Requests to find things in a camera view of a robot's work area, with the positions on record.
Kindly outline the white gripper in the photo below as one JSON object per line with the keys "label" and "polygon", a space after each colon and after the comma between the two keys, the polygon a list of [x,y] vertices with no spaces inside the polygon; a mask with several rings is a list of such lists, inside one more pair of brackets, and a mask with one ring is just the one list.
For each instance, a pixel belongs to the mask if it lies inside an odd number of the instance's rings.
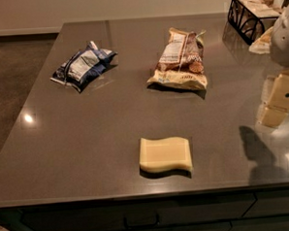
{"label": "white gripper", "polygon": [[[289,0],[284,0],[281,8],[282,13],[273,25],[271,58],[275,63],[289,67]],[[289,112],[289,69],[274,79],[268,106]]]}

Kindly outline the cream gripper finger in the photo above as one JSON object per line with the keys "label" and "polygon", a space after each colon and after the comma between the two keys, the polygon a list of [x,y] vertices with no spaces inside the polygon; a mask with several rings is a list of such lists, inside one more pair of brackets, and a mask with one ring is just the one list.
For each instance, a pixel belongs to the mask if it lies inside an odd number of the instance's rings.
{"label": "cream gripper finger", "polygon": [[263,112],[260,116],[260,122],[264,126],[269,126],[272,128],[276,128],[280,126],[280,124],[283,122],[283,120],[287,117],[286,112],[274,110],[272,108],[265,107],[263,109]]}

